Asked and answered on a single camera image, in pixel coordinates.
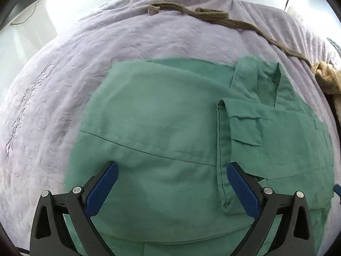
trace folded green clothing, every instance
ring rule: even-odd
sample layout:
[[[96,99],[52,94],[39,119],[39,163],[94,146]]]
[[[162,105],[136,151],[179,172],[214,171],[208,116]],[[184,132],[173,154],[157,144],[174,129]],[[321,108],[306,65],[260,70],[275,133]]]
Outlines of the folded green clothing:
[[[277,193],[303,191],[321,244],[333,197],[330,135],[278,63],[115,64],[84,111],[66,189],[109,160],[120,174],[92,221],[117,256],[229,255],[253,223],[227,180],[232,161]]]

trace bed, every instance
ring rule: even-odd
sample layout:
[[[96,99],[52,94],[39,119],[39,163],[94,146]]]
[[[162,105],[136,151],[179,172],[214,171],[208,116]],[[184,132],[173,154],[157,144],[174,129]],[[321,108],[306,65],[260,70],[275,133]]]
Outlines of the bed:
[[[341,58],[326,39],[281,10],[236,0],[115,0],[105,3],[43,47],[15,78],[0,107],[0,222],[16,246],[28,248],[40,193],[64,191],[65,168],[82,111],[118,61],[197,58],[233,63],[248,55],[279,62],[300,97],[328,126],[335,183],[341,183],[340,142],[335,119],[309,66],[250,30],[213,25],[177,11],[149,15],[149,4],[170,1],[188,8],[223,10],[257,26],[269,37],[335,69]],[[319,255],[341,231],[335,195]]]

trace cable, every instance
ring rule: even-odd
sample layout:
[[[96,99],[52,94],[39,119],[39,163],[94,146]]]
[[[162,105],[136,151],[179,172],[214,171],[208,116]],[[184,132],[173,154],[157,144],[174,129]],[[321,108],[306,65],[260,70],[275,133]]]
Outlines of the cable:
[[[25,23],[27,20],[30,19],[30,17],[34,14],[35,12],[35,9],[33,10],[32,14],[24,21],[24,22],[21,22],[21,23],[11,23],[11,25],[20,25],[20,24],[23,24]]]
[[[20,248],[20,247],[16,247],[16,249],[20,252],[20,253],[24,253],[27,255],[30,255],[30,252],[26,249]]]

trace white floor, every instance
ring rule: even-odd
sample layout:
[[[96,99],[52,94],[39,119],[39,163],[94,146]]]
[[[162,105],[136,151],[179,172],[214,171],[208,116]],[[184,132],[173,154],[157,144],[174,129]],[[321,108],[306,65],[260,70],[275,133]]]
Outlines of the white floor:
[[[43,0],[28,8],[0,34],[0,104],[29,59],[91,9],[111,0]]]

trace silver screw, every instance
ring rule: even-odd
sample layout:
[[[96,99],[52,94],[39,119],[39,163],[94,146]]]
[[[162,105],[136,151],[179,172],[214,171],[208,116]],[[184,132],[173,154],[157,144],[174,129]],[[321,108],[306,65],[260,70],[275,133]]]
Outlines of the silver screw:
[[[46,196],[48,196],[48,191],[43,191],[42,192],[42,197],[46,197]]]
[[[264,188],[264,193],[266,193],[267,195],[272,194],[272,189],[271,188]]]
[[[73,190],[72,190],[72,192],[73,192],[73,193],[80,193],[81,190],[82,190],[81,187],[74,187]]]
[[[297,195],[299,198],[303,198],[303,197],[304,197],[304,193],[301,192],[301,191],[298,191],[298,192],[296,193],[296,195]]]

